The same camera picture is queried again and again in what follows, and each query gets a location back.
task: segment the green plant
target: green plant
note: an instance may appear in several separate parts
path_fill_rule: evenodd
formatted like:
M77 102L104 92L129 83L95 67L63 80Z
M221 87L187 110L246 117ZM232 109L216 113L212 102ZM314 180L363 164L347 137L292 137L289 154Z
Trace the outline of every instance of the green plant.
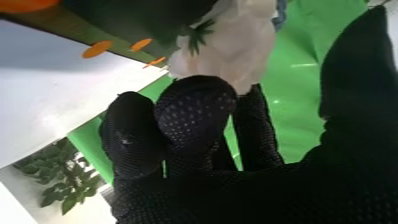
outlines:
M212 26L216 25L216 20L209 20L196 28L191 26L184 29L184 36L191 37L189 48L191 54L200 54L200 46L207 45L205 36L214 33Z
M77 149L65 138L17 164L17 169L31 176L38 183L51 186L44 192L42 207L63 202L63 215L77 203L97 195L100 175L93 177L95 169L83 157L77 159Z

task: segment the green surface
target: green surface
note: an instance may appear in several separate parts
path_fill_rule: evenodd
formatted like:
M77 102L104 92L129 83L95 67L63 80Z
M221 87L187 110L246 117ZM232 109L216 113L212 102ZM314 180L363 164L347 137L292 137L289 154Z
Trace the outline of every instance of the green surface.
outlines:
M303 159L308 150L319 144L322 133L321 62L338 34L365 9L363 0L296 0L289 7L289 23L280 32L262 81L278 130L280 150L289 163ZM170 84L171 79L164 77L143 90L143 94L157 99ZM77 129L70 138L109 180L113 168L99 144L97 126L99 120ZM232 122L227 136L239 161Z

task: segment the leaf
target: leaf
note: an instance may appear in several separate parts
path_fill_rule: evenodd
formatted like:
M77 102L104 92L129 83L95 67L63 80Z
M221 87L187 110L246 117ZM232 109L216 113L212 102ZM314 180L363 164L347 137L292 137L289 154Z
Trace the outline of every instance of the leaf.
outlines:
M63 191L63 195L65 195L65 197L68 197L72 195L72 187L67 188L67 190Z
M49 178L51 174L52 174L52 169L49 167L42 167L42 174L40 174L40 176L44 178Z
M20 170L26 174L35 175L40 172L40 167L28 165Z
M49 185L51 184L51 180L44 179L44 180L36 181L36 183L42 184L42 185Z
M60 197L61 197L61 193L60 192L52 192L45 196L45 199L44 199L44 202L42 202L42 208L45 208L49 205L54 204L54 202L58 201Z
M200 54L200 45L207 45L205 41L205 36L214 33L214 30L211 30L211 27L216 25L216 20L209 20L196 29L191 27L187 28L187 33L191 36L189 40L189 49L191 49L191 54Z
M51 181L56 179L58 174L60 174L60 170L58 169L52 169L52 172L51 172L51 175L49 175L49 180Z
M60 164L52 160L47 160L42 167L47 167L49 169L56 170L58 166L60 166Z
M86 166L86 167L91 166L91 163L90 163L86 157L81 157L81 158L79 158L79 162L84 163L84 166Z
M15 167L19 170L22 170L24 166L26 166L26 164L24 164L22 162L15 163L15 165L13 165L13 167Z
M47 179L40 175L28 175L28 176L33 177L36 180L45 180Z
M84 192L79 194L77 201L81 202L81 204L84 204L84 201L86 201L86 193Z
M36 166L36 167L47 167L47 162L45 162L45 160L44 159L36 159L35 160L35 162L33 162L33 165Z
M65 180L67 179L67 174L65 174L65 172L60 172L60 174L58 174L58 180Z
M65 190L65 189L68 188L67 183L58 183L58 184L54 185L54 188L58 188L60 190Z
M76 156L77 156L77 149L76 149L76 146L74 146L74 144L68 140L67 143L65 143L63 150L61 150L63 161L76 159Z
M91 187L90 190L84 192L86 197L93 197L97 195L97 187Z
M72 173L74 173L76 177L79 177L84 173L84 168L79 164L76 164L76 166L74 166Z
M63 215L67 215L67 213L72 211L76 205L77 205L79 201L77 201L77 197L67 197L67 200L63 202L61 208L63 208Z
M58 201L65 201L65 198L67 198L67 196L65 196L63 192L60 192Z
M56 192L56 186L54 187L51 187L47 190L45 190L45 192L44 192L44 196L49 196L54 192Z
M83 179L84 182L91 179L91 175L93 175L95 172L97 172L97 170L93 169L93 170L90 170L90 171L83 174L81 179Z
M60 146L58 146L58 145L51 145L51 146L47 147L47 149L42 151L42 157L44 157L45 159L51 159L51 158L54 158L54 157L60 156L60 153L61 153L61 148L60 148Z
M90 187L99 187L99 183L100 183L100 181L102 181L102 176L97 175L97 176L90 179L90 181L86 182L84 187L86 187L86 188L90 188Z
M49 166L60 166L60 163L65 163L61 154L54 158L47 158L47 165Z
M56 143L54 145L60 147L60 149L63 150L65 149L65 146L67 146L67 143L70 142L70 139L68 138L63 138Z

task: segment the black glove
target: black glove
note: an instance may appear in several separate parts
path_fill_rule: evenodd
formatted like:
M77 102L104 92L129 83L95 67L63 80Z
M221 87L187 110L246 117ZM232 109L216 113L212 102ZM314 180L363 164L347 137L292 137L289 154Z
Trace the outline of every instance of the black glove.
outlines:
M385 36L381 43L367 33L362 41L354 38L363 23ZM120 223L398 223L397 82L370 85L398 74L392 61L379 59L367 71L362 66L351 69L369 58L347 59L351 48L340 46L363 44L374 50L376 45L386 46L376 53L392 60L385 7L358 19L331 50L322 83L326 133L298 164L283 164L276 151L260 86L239 99L219 78L196 76L175 82L157 106L138 93L122 95L102 127ZM353 64L340 66L340 59ZM223 136L230 114L244 172L232 165Z

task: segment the orange object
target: orange object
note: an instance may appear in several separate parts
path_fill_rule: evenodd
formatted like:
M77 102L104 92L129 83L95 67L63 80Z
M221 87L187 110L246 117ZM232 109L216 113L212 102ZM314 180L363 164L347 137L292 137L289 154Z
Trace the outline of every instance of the orange object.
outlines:
M83 57L84 58L93 58L97 57L113 47L115 41L113 40L106 40L100 41L91 48L86 50Z
M58 5L60 0L0 0L0 12L24 13Z
M143 41L139 41L139 42L134 44L134 46L132 46L132 51L134 51L134 52L141 51L143 48L152 44L152 42L154 42L154 39L152 39L152 38L148 38L148 39L145 39Z
M147 69L152 65L157 65L161 62L164 62L164 60L168 59L168 57L159 58L157 60L154 60L148 65L145 66L143 69Z

